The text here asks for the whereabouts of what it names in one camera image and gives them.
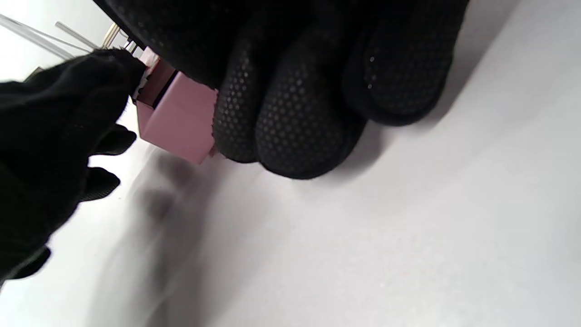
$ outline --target black glove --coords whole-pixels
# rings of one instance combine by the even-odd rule
[[[77,204],[119,185],[88,158],[121,154],[135,140],[115,121],[144,70],[125,50],[100,50],[0,84],[0,285],[40,269],[50,235]]]
[[[106,0],[190,78],[219,89],[217,149],[309,179],[365,121],[405,125],[436,104],[468,0]]]

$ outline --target dotted grip pattern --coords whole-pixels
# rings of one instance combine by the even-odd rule
[[[468,3],[107,1],[162,58],[219,89],[222,154],[294,179],[343,162],[367,119],[405,125],[434,107]]]

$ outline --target white wall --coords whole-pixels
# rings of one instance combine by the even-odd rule
[[[57,29],[61,21],[100,45],[112,21],[91,0],[0,0],[0,13],[61,40],[81,45]],[[0,80],[23,80],[36,67],[61,60],[50,52],[0,26]],[[60,45],[72,54],[82,52]]]
[[[447,115],[370,124],[319,179],[98,158],[121,186],[4,286],[0,326],[581,326],[581,2],[510,3],[472,0]]]

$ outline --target white table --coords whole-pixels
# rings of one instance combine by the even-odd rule
[[[581,2],[513,4],[473,0],[430,119],[370,124],[317,180],[143,142],[94,160],[124,184],[0,325],[581,326]]]

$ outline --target pink cardboard box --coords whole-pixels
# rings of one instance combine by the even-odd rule
[[[217,91],[176,73],[156,57],[146,49],[140,58],[149,69],[134,95],[139,136],[189,162],[201,164],[214,147],[212,118]]]

